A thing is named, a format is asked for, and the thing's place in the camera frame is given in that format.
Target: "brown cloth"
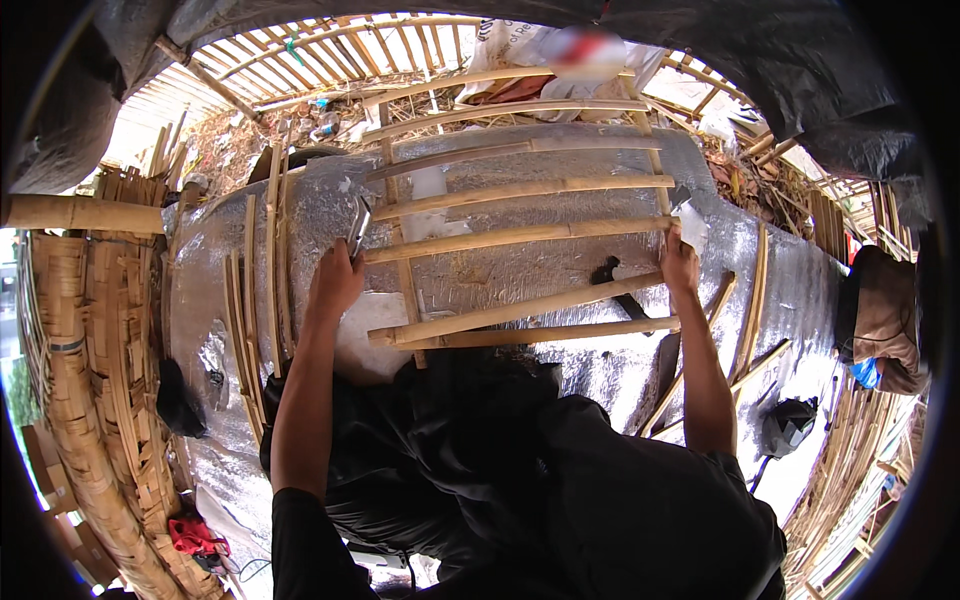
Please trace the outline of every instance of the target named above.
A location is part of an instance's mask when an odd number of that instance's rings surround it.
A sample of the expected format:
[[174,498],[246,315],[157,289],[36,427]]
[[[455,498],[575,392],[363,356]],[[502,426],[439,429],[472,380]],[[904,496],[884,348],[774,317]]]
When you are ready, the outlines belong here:
[[917,349],[917,266],[898,262],[876,246],[864,246],[853,267],[860,291],[853,330],[853,362],[876,358],[882,392],[919,394],[926,385]]

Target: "black bag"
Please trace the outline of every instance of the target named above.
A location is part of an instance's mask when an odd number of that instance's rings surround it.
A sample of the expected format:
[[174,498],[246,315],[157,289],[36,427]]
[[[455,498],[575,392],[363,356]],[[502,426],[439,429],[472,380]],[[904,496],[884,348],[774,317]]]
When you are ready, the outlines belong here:
[[756,472],[750,493],[756,492],[756,486],[760,485],[760,478],[763,477],[763,471],[767,469],[770,459],[780,459],[793,452],[813,431],[819,400],[816,396],[806,402],[801,402],[798,397],[790,398],[773,407],[763,418],[760,447],[766,458]]

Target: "black shirt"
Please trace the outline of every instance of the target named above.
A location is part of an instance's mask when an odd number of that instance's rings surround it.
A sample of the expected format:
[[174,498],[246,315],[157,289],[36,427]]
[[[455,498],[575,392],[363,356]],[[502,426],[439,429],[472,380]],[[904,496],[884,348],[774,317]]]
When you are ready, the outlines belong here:
[[[783,533],[770,507],[747,492],[733,456],[609,440],[613,446],[595,452],[555,447],[548,461],[562,475],[546,507],[556,568],[517,557],[458,574],[416,597],[622,597],[629,588],[651,598],[784,596]],[[377,597],[316,496],[281,490],[273,521],[274,598]]]

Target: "cardboard box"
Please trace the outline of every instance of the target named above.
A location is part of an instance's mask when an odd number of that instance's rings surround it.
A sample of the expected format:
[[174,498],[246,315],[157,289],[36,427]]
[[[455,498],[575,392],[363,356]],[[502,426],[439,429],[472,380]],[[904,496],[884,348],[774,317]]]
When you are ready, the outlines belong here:
[[77,498],[74,497],[73,488],[66,478],[53,436],[39,423],[24,425],[20,431],[23,433],[24,445],[27,446],[36,484],[50,505],[50,510],[56,513],[76,511]]
[[84,521],[74,528],[83,545],[74,548],[74,557],[90,573],[96,583],[104,588],[120,574],[113,558],[93,533],[90,524]]

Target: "person's left hand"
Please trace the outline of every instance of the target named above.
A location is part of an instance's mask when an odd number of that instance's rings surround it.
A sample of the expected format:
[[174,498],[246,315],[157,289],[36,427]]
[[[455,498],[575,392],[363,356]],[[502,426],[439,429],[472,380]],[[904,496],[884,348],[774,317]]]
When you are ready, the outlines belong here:
[[320,259],[310,283],[304,327],[336,326],[363,292],[364,254],[350,264],[347,240],[337,238]]

